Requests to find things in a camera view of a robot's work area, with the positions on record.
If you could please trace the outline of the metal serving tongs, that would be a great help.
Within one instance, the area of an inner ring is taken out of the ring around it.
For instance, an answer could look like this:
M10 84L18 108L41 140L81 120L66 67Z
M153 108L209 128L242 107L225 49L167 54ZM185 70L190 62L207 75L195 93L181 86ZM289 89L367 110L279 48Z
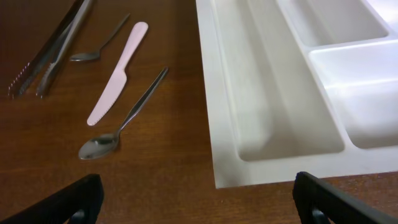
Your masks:
M45 73L38 84L36 95L43 98L48 93L65 60L67 51L75 40L92 5L92 0L73 2L71 8L34 58L14 76L7 89L8 98L14 99L23 95L43 69Z

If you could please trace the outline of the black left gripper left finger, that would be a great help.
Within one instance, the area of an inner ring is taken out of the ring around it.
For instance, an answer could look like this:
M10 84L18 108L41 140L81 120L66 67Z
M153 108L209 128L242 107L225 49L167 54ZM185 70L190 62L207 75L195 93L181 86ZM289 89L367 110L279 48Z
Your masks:
M95 224L104 200L101 177L88 174L1 223Z

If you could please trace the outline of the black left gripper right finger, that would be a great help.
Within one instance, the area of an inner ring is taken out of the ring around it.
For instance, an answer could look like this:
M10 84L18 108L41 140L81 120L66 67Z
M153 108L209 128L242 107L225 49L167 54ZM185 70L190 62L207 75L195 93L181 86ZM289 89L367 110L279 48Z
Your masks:
M293 199L302 223L397 223L394 218L309 174L297 173Z

